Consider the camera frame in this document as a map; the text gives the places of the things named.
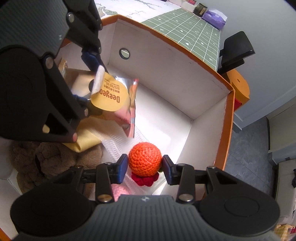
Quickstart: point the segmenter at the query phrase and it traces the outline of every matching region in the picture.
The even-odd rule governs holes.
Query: brown plush toy
[[[82,165],[85,169],[95,168],[100,164],[101,157],[100,145],[81,153],[76,153],[61,143],[51,142],[13,141],[10,146],[11,164],[18,171],[17,182],[22,193],[74,165]],[[86,184],[86,197],[89,197],[93,186],[92,183]]]

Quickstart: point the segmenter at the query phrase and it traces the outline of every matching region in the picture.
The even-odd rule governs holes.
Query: white sofa
[[[292,180],[295,177],[293,169],[295,168],[296,159],[279,163],[278,185],[276,191],[276,201],[280,207],[278,224],[296,225],[296,188],[293,188],[292,186]]]

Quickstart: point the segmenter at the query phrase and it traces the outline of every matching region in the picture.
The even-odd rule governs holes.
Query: red crocheted object
[[[133,172],[131,173],[131,178],[136,182],[136,184],[138,184],[139,186],[147,186],[147,187],[151,187],[152,184],[157,181],[159,177],[158,172],[152,176],[152,177],[140,177],[136,174],[134,174]]]
[[[153,144],[141,142],[128,154],[128,165],[133,173],[140,177],[154,176],[161,165],[160,150]]]

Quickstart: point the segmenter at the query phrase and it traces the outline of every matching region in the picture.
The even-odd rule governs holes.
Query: green grid tablecloth
[[[187,48],[217,71],[221,32],[200,17],[180,8],[142,23]]]

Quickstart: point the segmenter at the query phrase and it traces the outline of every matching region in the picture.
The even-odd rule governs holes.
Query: round yellow sticker
[[[126,87],[113,76],[105,73],[102,87],[98,93],[91,96],[91,102],[102,110],[117,111],[128,97]]]

